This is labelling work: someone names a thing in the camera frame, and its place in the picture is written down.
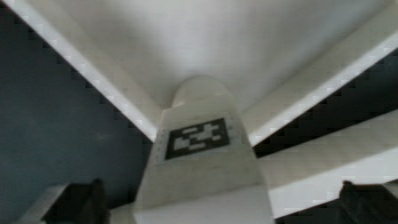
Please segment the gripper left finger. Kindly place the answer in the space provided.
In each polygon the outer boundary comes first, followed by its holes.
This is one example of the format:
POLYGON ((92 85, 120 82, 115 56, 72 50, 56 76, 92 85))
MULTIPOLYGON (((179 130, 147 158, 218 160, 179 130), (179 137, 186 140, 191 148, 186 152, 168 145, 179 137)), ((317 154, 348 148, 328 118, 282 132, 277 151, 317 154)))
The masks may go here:
POLYGON ((104 184, 95 179, 51 186, 14 224, 133 224, 133 216, 126 206, 108 208, 104 184))

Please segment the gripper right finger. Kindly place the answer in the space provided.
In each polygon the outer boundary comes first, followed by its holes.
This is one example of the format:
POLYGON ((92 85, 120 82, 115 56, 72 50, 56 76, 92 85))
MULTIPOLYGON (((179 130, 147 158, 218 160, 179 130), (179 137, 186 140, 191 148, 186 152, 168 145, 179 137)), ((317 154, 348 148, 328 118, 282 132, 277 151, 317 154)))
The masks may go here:
POLYGON ((275 224, 398 224, 398 179, 342 182, 339 198, 275 219, 275 224))

